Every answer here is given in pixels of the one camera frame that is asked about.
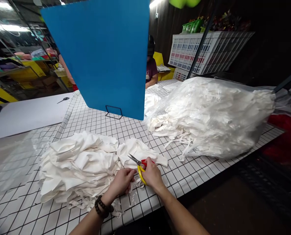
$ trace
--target grid tablecloth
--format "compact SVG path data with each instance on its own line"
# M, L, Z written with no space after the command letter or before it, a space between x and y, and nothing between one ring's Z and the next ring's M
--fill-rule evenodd
M167 80L158 82L159 88L147 89L146 93L155 93L165 97L168 92L162 87L176 82ZM163 146L169 141L167 137L155 137L148 135L146 127L141 121L128 117L120 120L105 117L106 112L88 108L82 96L77 91L70 101L64 121L60 125L45 127L31 132L29 138L40 142L31 154L25 154L24 160L30 160L31 169L26 172L30 175L26 183L15 185L12 190L0 196L0 234L69 234L72 229L87 214L86 209L72 208L68 210L66 205L57 204L54 200L40 203L39 158L46 150L47 145L42 144L42 139L57 141L72 136L75 132L84 130L113 136L123 143L129 138L141 139L149 142L149 147L168 159L168 167L158 166L163 182L169 191L180 197L203 184L210 178L229 168L266 143L278 137L283 131L267 125L260 140L250 152L232 159L217 159L206 156L186 157L184 162L179 157L184 150L180 143L173 142L166 149ZM162 203L151 188L134 188L131 195L120 197L121 209L125 213L116 218L109 216L104 220L101 234L107 234L116 228L137 220L150 212L160 208Z

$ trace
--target scissors blade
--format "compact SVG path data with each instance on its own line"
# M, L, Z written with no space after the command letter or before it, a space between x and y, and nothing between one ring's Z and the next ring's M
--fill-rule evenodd
M132 156L131 154L129 154L130 159L132 159L137 165L141 165L141 161L137 160L134 156Z

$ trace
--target person's left hand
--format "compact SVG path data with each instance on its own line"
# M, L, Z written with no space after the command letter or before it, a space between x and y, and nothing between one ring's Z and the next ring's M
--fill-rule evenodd
M136 172L136 170L131 168L124 168L118 171L109 188L103 195L102 201L105 204L111 204L118 195L122 193L127 194L131 188L130 182L134 182L135 180L133 175Z

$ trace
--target beaded bracelet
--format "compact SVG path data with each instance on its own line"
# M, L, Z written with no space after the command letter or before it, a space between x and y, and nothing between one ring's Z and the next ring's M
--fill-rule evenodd
M106 218L108 217L108 214L109 214L110 212L113 212L113 211L114 211L114 208L113 208L112 205L110 205L110 206L106 206L106 205L101 201L101 197L102 197L101 195L98 196L97 200L96 200L95 203L94 203L94 206L95 206L95 210L96 210L97 214L100 215L103 219L106 219ZM104 212L102 212L102 211L100 210L100 208L99 208L98 205L100 205L100 206L103 208Z

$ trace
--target dark wall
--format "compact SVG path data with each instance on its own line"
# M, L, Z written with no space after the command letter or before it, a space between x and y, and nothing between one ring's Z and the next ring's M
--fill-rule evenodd
M213 9L212 0L201 0L194 8L177 9L162 1L150 10L150 34L153 35L155 50L163 54L167 65L172 35L182 31L182 25L198 16L209 16ZM218 16L231 9L233 13L251 20L251 31L256 33L240 52L229 72L238 76L249 76L251 85L278 85L291 74L291 0L223 0Z

